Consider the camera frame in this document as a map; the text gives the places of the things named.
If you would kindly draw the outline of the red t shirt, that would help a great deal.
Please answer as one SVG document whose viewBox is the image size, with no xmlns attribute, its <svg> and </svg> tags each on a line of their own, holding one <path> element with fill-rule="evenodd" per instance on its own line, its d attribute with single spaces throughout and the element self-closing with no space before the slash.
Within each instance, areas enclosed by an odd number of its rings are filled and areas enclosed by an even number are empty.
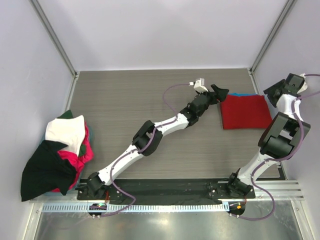
<svg viewBox="0 0 320 240">
<path fill-rule="evenodd" d="M 220 103 L 222 127 L 233 129 L 266 129 L 272 117 L 262 95 L 228 95 Z"/>
</svg>

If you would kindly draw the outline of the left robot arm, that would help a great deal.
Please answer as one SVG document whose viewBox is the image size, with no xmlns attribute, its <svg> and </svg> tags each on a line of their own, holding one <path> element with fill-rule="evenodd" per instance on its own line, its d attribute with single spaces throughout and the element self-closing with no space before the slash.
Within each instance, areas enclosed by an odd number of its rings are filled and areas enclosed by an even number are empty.
<svg viewBox="0 0 320 240">
<path fill-rule="evenodd" d="M 209 106 L 224 102 L 229 94 L 228 89 L 219 88 L 215 84 L 211 85 L 212 91 L 209 91 L 200 79 L 183 85 L 193 87 L 196 92 L 194 99 L 180 111 L 171 107 L 174 116 L 169 119 L 160 122 L 147 120 L 134 135 L 129 147 L 108 166 L 92 173 L 86 179 L 86 184 L 76 188 L 78 193 L 100 200 L 107 195 L 110 186 L 113 186 L 117 191 L 135 201 L 136 198 L 133 195 L 116 185 L 115 179 L 136 161 L 152 155 L 163 137 L 193 126 Z"/>
</svg>

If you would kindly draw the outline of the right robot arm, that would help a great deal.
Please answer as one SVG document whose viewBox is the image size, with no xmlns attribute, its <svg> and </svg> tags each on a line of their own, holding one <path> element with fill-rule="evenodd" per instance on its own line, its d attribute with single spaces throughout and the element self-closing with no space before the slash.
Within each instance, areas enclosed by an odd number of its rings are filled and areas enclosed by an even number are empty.
<svg viewBox="0 0 320 240">
<path fill-rule="evenodd" d="M 300 114 L 301 92 L 307 89 L 305 78 L 304 73 L 290 73 L 263 91 L 278 113 L 260 137 L 257 154 L 228 178 L 225 191 L 231 198 L 246 197 L 260 175 L 276 163 L 290 159 L 300 148 L 311 129 Z"/>
</svg>

